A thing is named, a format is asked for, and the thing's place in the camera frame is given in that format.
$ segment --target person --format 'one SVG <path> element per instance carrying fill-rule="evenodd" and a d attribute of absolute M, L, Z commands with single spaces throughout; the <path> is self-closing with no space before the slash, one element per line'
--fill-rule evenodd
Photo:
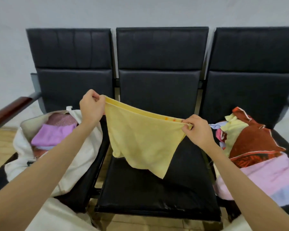
<path fill-rule="evenodd" d="M 23 231 L 27 228 L 103 116 L 105 96 L 89 90 L 80 101 L 80 110 L 81 124 L 0 190 L 0 230 Z M 214 142 L 208 122 L 192 115 L 183 123 L 193 125 L 191 130 L 185 125 L 183 132 L 215 162 L 252 230 L 289 231 L 289 215 L 223 154 Z"/>

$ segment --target black leather seat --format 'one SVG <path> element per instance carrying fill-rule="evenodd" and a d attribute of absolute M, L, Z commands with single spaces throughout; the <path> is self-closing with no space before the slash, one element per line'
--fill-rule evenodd
<path fill-rule="evenodd" d="M 121 102 L 167 116 L 192 115 L 208 30 L 117 28 Z M 164 179 L 112 157 L 95 211 L 220 221 L 201 150 L 188 138 Z"/>
<path fill-rule="evenodd" d="M 206 81 L 199 115 L 208 123 L 239 106 L 273 129 L 289 96 L 289 27 L 217 28 Z M 272 136 L 289 156 L 289 143 Z M 234 218 L 240 214 L 234 202 L 220 204 Z"/>
<path fill-rule="evenodd" d="M 27 29 L 46 112 L 79 109 L 89 90 L 114 97 L 110 29 Z M 75 212 L 85 212 L 109 146 L 106 118 L 98 155 L 73 189 L 57 196 Z"/>

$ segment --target tiled floor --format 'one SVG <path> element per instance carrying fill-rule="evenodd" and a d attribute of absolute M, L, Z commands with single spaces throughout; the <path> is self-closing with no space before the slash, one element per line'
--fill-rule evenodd
<path fill-rule="evenodd" d="M 13 139 L 15 130 L 0 129 L 0 166 L 15 153 Z M 107 173 L 108 165 L 112 156 L 111 148 L 108 150 L 104 164 L 96 183 L 101 188 Z M 188 231 L 188 230 L 220 230 L 223 227 L 219 222 L 194 221 L 183 219 L 170 219 L 160 217 L 141 217 L 119 214 L 94 213 L 96 200 L 90 201 L 89 214 L 103 231 Z M 224 225 L 228 223 L 227 213 L 222 210 Z"/>

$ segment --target wall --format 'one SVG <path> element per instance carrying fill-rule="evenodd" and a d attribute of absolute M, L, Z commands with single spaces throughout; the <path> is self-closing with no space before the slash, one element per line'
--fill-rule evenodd
<path fill-rule="evenodd" d="M 34 92 L 25 28 L 289 26 L 289 0 L 0 0 L 0 109 Z M 41 114 L 37 103 L 7 126 Z M 276 129 L 289 141 L 289 111 Z"/>

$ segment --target chair backrest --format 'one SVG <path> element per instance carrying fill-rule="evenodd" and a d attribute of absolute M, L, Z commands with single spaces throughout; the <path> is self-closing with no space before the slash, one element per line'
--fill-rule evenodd
<path fill-rule="evenodd" d="M 121 102 L 177 118 L 192 115 L 208 31 L 117 28 Z"/>
<path fill-rule="evenodd" d="M 79 109 L 89 90 L 114 97 L 110 29 L 27 29 L 47 112 Z"/>
<path fill-rule="evenodd" d="M 289 27 L 217 28 L 200 116 L 224 120 L 236 106 L 274 128 L 289 95 Z"/>

